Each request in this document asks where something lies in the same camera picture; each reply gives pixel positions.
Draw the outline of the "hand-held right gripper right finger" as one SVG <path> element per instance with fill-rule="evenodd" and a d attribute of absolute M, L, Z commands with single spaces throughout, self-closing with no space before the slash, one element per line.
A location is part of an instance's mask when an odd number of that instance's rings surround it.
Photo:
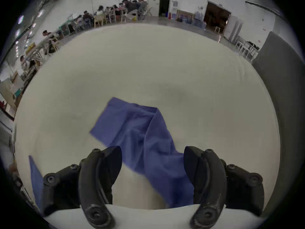
<path fill-rule="evenodd" d="M 260 174 L 227 165 L 212 149 L 194 146 L 185 147 L 184 169 L 194 187 L 193 203 L 200 205 L 190 219 L 191 228 L 212 228 L 224 205 L 261 216 L 264 187 Z"/>

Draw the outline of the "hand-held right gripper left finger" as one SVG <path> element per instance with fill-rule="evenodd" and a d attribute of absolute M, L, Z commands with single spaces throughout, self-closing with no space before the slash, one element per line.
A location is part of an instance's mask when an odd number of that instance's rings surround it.
<path fill-rule="evenodd" d="M 112 186 L 121 167 L 121 148 L 111 146 L 93 149 L 79 165 L 46 174 L 41 196 L 42 215 L 47 217 L 56 211 L 82 208 L 91 226 L 113 229 L 116 221 L 106 205 L 112 205 Z"/>

